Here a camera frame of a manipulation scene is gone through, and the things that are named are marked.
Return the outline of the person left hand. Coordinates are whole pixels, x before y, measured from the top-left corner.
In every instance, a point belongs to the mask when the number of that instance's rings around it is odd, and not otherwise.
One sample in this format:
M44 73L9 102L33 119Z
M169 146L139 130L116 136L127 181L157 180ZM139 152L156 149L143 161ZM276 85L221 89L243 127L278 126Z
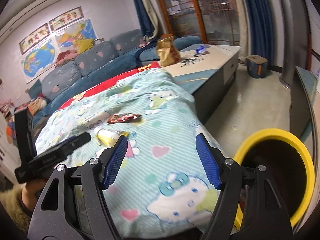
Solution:
M21 198L22 203L28 210L34 211L35 206L37 204L36 193L44 188L46 182L47 181L45 179L35 179L27 182L24 185L22 189Z

